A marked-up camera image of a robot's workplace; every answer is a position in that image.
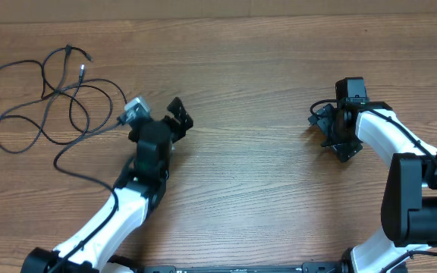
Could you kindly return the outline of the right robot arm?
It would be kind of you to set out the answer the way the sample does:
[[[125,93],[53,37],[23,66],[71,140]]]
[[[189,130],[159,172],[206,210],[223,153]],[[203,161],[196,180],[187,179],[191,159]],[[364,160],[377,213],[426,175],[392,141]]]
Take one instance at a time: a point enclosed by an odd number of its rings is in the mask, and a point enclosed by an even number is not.
[[[381,226],[338,262],[302,265],[305,272],[406,272],[414,256],[437,257],[437,148],[423,142],[385,102],[373,102],[362,77],[335,84],[335,98],[310,107],[308,121],[325,135],[322,146],[341,162],[370,146],[389,168]]]

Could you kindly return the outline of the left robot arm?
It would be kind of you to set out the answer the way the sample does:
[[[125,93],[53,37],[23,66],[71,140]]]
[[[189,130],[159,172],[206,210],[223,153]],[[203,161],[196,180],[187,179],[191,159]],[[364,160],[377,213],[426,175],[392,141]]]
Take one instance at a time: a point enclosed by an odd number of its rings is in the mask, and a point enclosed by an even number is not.
[[[48,251],[35,248],[24,260],[23,272],[126,272],[110,258],[126,237],[158,207],[170,176],[174,144],[185,137],[193,119],[174,98],[168,114],[155,121],[143,98],[124,107],[118,124],[127,124],[137,150],[124,164],[104,206],[71,238]]]

